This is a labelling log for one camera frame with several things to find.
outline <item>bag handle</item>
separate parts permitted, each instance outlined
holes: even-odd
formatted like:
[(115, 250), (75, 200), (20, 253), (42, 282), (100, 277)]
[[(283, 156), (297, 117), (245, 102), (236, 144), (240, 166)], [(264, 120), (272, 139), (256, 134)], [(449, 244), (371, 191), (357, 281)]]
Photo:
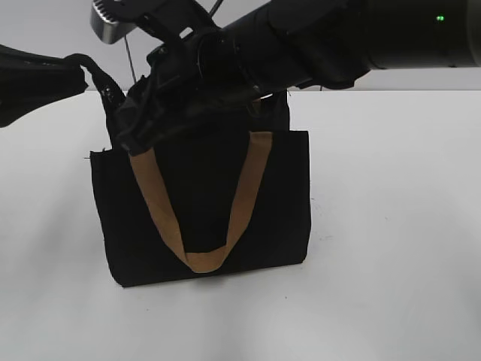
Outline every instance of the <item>bag handle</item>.
[(272, 149), (271, 132), (251, 132), (247, 157), (240, 173), (225, 246), (208, 253), (187, 253), (153, 149), (131, 157), (132, 169), (159, 234), (175, 255), (195, 273), (219, 269), (246, 231)]

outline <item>white surface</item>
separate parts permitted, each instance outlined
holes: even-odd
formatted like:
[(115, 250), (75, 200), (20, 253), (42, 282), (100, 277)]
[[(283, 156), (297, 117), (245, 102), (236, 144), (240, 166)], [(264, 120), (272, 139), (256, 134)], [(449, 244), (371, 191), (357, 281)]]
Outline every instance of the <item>white surface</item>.
[[(215, 0), (200, 0), (210, 9)], [(267, 0), (225, 0), (216, 22), (225, 26), (268, 2)], [(51, 56), (85, 53), (121, 86), (132, 85), (123, 42), (101, 43), (89, 25), (92, 0), (4, 0), (0, 4), (0, 44)], [(148, 74), (145, 60), (159, 42), (136, 30), (130, 45), (137, 73)], [(481, 89), (481, 69), (431, 69), (373, 71), (356, 84), (356, 89)]]
[(0, 359), (479, 361), (481, 92), (295, 93), (303, 265), (123, 290), (107, 269), (88, 93), (0, 131)]

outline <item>black cable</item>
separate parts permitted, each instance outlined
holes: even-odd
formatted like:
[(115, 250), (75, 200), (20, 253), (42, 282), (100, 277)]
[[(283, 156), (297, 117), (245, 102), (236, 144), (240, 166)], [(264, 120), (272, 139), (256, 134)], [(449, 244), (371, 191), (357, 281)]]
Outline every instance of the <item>black cable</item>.
[(129, 64), (130, 64), (130, 71), (132, 72), (132, 78), (134, 79), (134, 83), (137, 83), (137, 77), (135, 76), (134, 63), (132, 61), (132, 54), (130, 53), (130, 46), (129, 46), (129, 41), (127, 40), (127, 35), (123, 37), (123, 40), (126, 43), (127, 56), (129, 57)]
[(212, 10), (209, 12), (209, 15), (210, 17), (213, 17), (216, 12), (219, 10), (220, 8), (220, 5), (222, 5), (222, 3), (224, 2), (224, 0), (217, 0), (216, 3), (214, 4), (214, 6), (212, 7)]

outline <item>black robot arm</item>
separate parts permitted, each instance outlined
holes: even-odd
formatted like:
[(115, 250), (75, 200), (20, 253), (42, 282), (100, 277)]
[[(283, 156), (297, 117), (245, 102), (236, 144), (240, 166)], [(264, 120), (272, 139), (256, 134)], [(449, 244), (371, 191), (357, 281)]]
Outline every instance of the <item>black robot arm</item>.
[(103, 3), (164, 41), (117, 114), (119, 142), (134, 155), (199, 114), (291, 86), (346, 89), (375, 69), (481, 65), (481, 0), (272, 0), (223, 29), (193, 0)]

